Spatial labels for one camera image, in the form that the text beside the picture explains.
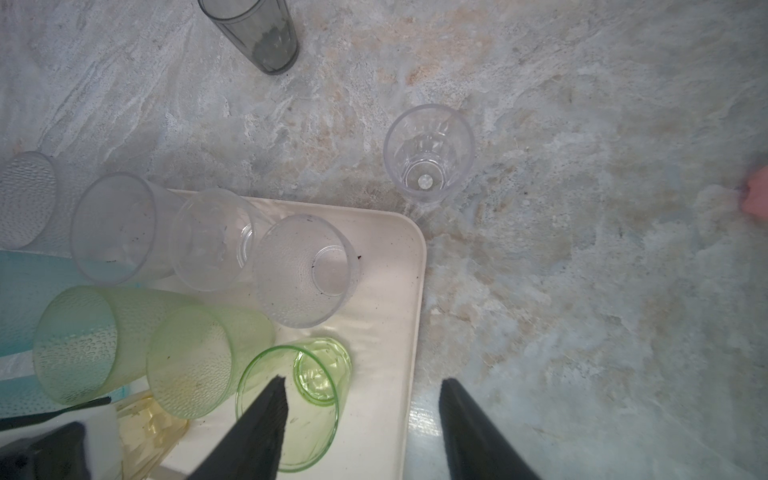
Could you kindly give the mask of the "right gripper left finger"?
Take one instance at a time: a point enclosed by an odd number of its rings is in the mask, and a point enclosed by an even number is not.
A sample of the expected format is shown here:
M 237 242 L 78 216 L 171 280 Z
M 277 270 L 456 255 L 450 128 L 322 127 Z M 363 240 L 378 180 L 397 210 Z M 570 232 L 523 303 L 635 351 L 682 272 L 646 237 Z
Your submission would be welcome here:
M 275 376 L 188 479 L 275 479 L 287 416 L 285 378 Z

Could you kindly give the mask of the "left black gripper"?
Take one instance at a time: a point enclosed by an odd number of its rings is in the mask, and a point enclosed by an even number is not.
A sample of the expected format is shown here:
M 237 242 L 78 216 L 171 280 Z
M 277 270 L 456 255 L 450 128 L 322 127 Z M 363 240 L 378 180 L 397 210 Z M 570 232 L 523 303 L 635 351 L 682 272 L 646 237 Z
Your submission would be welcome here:
M 108 405 L 111 402 L 110 396 L 104 396 L 57 411 L 4 418 L 0 420 L 0 430 L 40 424 L 64 413 Z M 1 448 L 1 478 L 89 479 L 85 438 L 85 426 L 73 422 L 36 437 L 15 440 Z

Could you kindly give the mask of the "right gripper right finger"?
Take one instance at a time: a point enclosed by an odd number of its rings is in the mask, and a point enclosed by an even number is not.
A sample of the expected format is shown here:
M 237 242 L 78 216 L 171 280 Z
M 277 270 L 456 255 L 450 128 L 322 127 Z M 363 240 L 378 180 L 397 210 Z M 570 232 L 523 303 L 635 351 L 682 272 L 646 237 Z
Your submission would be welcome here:
M 539 479 L 457 379 L 442 381 L 439 413 L 451 479 Z

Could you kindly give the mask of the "yellow amber cup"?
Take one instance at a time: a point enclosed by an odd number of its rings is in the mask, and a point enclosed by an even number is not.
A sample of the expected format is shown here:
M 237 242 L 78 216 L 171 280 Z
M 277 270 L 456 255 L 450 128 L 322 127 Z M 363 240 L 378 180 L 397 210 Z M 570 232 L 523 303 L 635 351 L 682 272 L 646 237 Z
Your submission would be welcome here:
M 150 391 L 114 403 L 122 450 L 122 478 L 147 479 L 180 442 L 189 421 L 166 412 Z

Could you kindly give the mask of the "bright green cup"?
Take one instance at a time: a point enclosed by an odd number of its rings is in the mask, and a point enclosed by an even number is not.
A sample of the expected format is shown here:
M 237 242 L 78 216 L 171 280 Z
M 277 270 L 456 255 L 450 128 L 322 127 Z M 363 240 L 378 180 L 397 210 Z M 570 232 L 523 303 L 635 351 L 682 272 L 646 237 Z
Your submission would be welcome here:
M 241 418 L 275 376 L 285 379 L 288 416 L 278 470 L 312 467 L 329 450 L 338 430 L 352 376 L 345 347 L 330 337 L 309 337 L 273 346 L 246 367 L 236 392 Z

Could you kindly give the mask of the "light green textured cup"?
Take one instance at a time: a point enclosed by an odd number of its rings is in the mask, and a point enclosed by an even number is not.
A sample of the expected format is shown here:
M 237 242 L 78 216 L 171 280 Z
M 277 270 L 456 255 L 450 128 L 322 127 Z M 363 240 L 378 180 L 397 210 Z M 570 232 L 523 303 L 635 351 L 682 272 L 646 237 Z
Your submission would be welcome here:
M 275 339 L 272 322 L 254 309 L 222 304 L 177 309 L 152 335 L 146 357 L 150 390 L 169 414 L 201 418 L 234 394 L 245 368 Z
M 201 303 L 150 288 L 69 288 L 49 303 L 36 327 L 35 375 L 64 405 L 104 396 L 145 375 L 152 334 L 168 315 Z

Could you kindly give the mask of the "clear textured cup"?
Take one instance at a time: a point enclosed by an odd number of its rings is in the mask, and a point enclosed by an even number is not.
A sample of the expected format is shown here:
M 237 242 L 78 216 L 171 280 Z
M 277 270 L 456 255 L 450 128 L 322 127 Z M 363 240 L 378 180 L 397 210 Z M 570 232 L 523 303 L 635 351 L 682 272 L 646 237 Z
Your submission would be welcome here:
M 1 162 L 2 249 L 23 249 L 43 233 L 57 204 L 57 187 L 46 155 L 26 151 Z
M 288 216 L 256 247 L 256 300 L 270 320 L 289 328 L 328 320 L 350 300 L 359 280 L 360 259 L 352 243 L 319 216 Z

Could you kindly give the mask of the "clear smooth cup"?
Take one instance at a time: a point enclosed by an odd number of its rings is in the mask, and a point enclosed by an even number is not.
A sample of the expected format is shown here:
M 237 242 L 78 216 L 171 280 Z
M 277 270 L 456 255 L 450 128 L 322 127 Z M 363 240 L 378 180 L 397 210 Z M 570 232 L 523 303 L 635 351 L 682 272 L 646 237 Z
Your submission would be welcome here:
M 131 173 L 99 178 L 80 197 L 71 220 L 76 266 L 102 286 L 171 276 L 170 227 L 184 203 L 176 193 Z

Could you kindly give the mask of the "smoky grey cup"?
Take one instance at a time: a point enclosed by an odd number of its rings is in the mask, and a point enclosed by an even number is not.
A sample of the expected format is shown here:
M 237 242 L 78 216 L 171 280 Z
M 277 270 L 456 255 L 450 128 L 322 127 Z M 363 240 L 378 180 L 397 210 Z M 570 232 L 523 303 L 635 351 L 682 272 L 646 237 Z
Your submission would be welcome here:
M 199 0 L 198 4 L 261 72 L 279 75 L 294 65 L 299 41 L 284 0 Z

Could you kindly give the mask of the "beige plastic tray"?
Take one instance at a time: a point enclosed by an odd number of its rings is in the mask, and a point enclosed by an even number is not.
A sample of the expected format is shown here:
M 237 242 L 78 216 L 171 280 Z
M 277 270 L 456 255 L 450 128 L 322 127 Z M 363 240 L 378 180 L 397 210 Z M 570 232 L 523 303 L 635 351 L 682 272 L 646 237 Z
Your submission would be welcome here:
M 327 220 L 350 240 L 360 259 L 360 280 L 350 300 L 325 322 L 306 329 L 270 320 L 256 300 L 254 281 L 202 292 L 176 276 L 176 287 L 196 296 L 200 305 L 238 306 L 264 314 L 275 327 L 273 346 L 330 337 L 349 353 L 350 389 L 329 450 L 312 467 L 296 473 L 279 471 L 279 477 L 400 478 L 427 260 L 421 230 L 409 218 L 392 212 L 244 198 L 276 223 L 295 214 Z M 236 392 L 211 413 L 187 419 L 190 429 L 153 472 L 154 478 L 188 478 L 200 466 L 240 419 L 235 412 Z

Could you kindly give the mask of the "pink pig toy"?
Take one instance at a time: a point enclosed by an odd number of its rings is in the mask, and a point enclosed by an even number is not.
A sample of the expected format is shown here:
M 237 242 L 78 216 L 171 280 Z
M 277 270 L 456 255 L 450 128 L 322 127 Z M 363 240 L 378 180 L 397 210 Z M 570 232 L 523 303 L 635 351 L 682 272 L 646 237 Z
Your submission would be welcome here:
M 740 209 L 762 220 L 768 218 L 768 168 L 766 166 L 748 175 Z

